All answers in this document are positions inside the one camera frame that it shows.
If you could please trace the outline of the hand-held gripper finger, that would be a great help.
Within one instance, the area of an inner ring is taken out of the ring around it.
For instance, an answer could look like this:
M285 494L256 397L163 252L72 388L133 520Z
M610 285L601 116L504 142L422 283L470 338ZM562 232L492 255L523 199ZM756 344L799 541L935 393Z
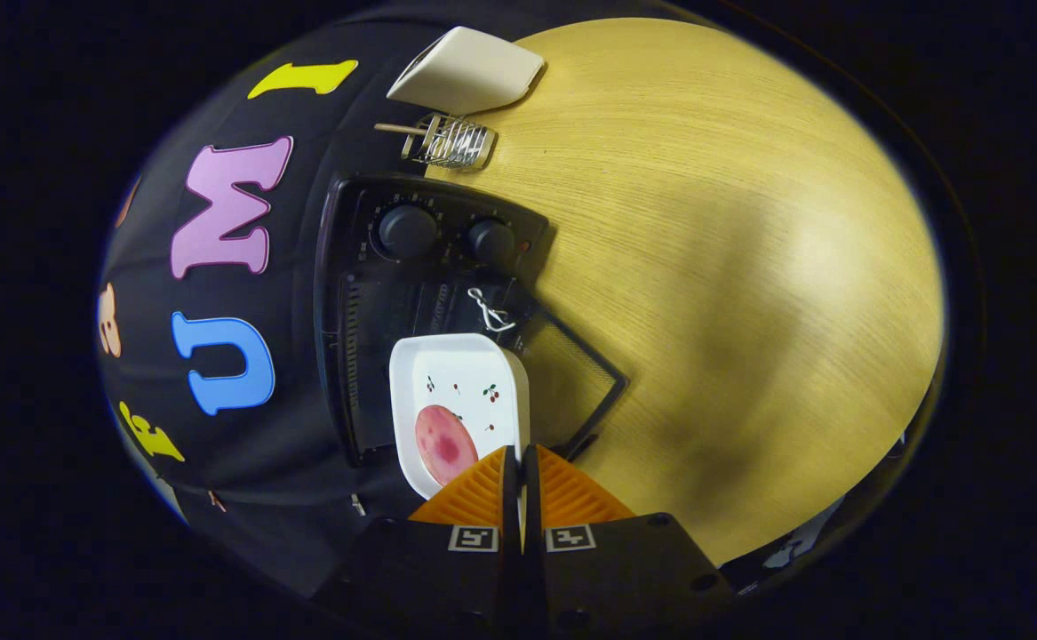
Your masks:
M503 446L405 518L365 528L318 591L369 639L506 639L521 579L521 474Z
M729 580L674 514L636 514L541 445L522 456L523 619L546 639L694 639Z

